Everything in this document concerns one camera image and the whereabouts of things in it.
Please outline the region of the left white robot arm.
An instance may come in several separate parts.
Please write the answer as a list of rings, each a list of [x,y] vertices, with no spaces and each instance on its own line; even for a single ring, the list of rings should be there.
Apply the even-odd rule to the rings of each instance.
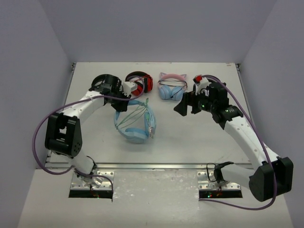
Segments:
[[[138,98],[153,90],[153,78],[142,71],[129,73],[125,80],[101,74],[91,83],[86,94],[47,118],[45,147],[70,159],[71,166],[82,176],[92,175],[96,164],[82,151],[81,125],[99,108],[110,104],[115,110],[114,126],[129,142],[145,143],[156,131],[156,117],[147,102]],[[121,126],[119,115],[131,105],[143,109],[144,129]]]

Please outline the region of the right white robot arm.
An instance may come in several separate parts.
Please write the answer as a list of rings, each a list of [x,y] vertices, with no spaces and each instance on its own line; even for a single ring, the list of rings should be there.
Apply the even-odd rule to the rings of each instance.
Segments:
[[[253,166],[250,171],[231,161],[216,164],[212,182],[218,185],[236,182],[248,188],[260,202],[292,189],[293,162],[288,157],[280,157],[264,144],[241,106],[230,104],[224,83],[196,83],[187,102],[192,107],[192,114],[211,113],[214,122],[235,140]]]

